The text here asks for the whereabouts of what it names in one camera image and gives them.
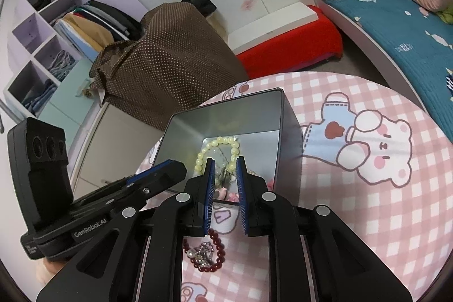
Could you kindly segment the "person's left hand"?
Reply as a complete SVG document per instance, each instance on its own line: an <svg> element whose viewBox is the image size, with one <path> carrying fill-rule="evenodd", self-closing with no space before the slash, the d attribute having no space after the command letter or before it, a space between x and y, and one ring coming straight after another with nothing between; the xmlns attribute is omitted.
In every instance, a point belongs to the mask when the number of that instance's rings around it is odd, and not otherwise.
<svg viewBox="0 0 453 302"><path fill-rule="evenodd" d="M46 285L66 264L66 261L49 261L46 258L37 260L35 270L38 282Z"/></svg>

